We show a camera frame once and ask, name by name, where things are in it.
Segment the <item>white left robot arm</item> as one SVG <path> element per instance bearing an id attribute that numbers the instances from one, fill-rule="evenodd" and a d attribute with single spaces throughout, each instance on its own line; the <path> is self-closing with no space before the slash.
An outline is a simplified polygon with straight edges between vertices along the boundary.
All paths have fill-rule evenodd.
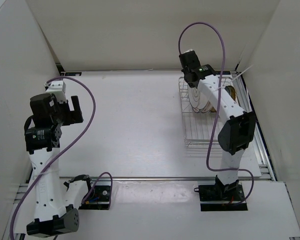
<path id="1" fill-rule="evenodd" d="M 88 175 L 60 182 L 61 127 L 83 122 L 79 98 L 72 96 L 71 101 L 73 110 L 65 98 L 58 100 L 53 93 L 30 98 L 32 116 L 28 122 L 34 126 L 25 126 L 24 137 L 35 178 L 35 210 L 33 221 L 26 226 L 29 236 L 47 238 L 77 232 L 82 200 L 95 194 Z"/>

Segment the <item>yellow brown rear plate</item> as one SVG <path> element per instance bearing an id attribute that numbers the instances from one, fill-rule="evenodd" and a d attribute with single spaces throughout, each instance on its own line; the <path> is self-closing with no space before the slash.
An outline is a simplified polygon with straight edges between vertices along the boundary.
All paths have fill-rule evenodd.
<path id="1" fill-rule="evenodd" d="M 231 98 L 236 101 L 237 99 L 237 93 L 235 88 L 232 85 L 227 85 L 225 87 L 225 90 L 227 91 L 227 93 L 231 96 Z"/>

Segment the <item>white plate orange sunburst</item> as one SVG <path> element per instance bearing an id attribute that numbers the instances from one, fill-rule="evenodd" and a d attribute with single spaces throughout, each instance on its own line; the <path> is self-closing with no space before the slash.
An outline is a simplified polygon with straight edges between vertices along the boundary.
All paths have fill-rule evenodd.
<path id="1" fill-rule="evenodd" d="M 211 109 L 213 108 L 212 104 L 208 101 L 208 102 L 204 102 L 204 103 L 200 103 L 200 102 L 196 102 L 194 105 L 192 105 L 192 110 L 195 113 L 207 113 L 209 112 Z"/>

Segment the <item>white zip tie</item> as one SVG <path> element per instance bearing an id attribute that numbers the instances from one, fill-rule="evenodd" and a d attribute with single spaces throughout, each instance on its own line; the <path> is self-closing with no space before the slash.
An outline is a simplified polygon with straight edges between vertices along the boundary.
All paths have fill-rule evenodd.
<path id="1" fill-rule="evenodd" d="M 242 71 L 241 73 L 239 73 L 236 77 L 232 78 L 230 81 L 225 82 L 224 85 L 221 85 L 220 87 L 218 87 L 215 91 L 218 91 L 219 89 L 225 89 L 227 86 L 231 86 L 232 83 L 239 79 L 239 77 L 241 77 L 245 72 L 247 72 L 250 68 L 252 68 L 254 65 L 250 65 L 249 67 L 247 67 L 244 71 Z"/>

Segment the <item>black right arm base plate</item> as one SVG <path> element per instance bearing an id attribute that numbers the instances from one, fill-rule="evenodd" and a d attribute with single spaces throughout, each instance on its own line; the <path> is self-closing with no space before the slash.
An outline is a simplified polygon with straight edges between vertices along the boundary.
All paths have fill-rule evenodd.
<path id="1" fill-rule="evenodd" d="M 214 185 L 199 185 L 193 189 L 199 194 L 200 211 L 201 212 L 231 212 L 231 211 L 247 211 L 247 203 L 244 201 L 244 190 L 241 184 L 237 189 L 231 190 L 225 196 L 217 193 Z"/>

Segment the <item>white plate with black rings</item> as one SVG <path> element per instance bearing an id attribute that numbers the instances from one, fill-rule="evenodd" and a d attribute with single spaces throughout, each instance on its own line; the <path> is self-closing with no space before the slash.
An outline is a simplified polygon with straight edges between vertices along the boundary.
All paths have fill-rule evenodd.
<path id="1" fill-rule="evenodd" d="M 208 102 L 208 98 L 201 93 L 197 88 L 191 88 L 191 87 L 187 87 L 187 94 L 188 94 L 188 99 L 189 99 L 189 103 L 191 105 L 191 107 L 195 104 L 195 103 L 206 103 Z"/>

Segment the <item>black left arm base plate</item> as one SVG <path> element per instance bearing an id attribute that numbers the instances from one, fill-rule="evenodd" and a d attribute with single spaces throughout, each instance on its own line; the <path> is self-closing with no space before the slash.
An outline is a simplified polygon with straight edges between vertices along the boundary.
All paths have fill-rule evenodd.
<path id="1" fill-rule="evenodd" d="M 82 204 L 80 210 L 109 210 L 112 200 L 113 180 L 104 179 L 96 183 L 89 198 Z"/>

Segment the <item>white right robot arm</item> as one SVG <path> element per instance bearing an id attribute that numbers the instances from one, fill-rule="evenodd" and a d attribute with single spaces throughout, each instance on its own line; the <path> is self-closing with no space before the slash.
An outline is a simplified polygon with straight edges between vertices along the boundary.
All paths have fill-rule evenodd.
<path id="1" fill-rule="evenodd" d="M 220 170 L 216 171 L 214 193 L 220 200 L 226 200 L 238 189 L 241 159 L 254 138 L 255 114 L 246 112 L 221 88 L 220 77 L 209 64 L 201 65 L 194 50 L 181 53 L 179 60 L 185 82 L 208 98 L 223 124 L 217 136 L 222 158 Z"/>

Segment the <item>black XDOF label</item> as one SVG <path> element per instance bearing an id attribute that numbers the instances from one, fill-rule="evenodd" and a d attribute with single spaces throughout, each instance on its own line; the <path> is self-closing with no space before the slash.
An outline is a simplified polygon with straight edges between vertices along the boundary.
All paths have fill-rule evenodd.
<path id="1" fill-rule="evenodd" d="M 82 72 L 66 72 L 64 75 L 69 77 L 77 77 L 77 76 L 81 76 Z"/>

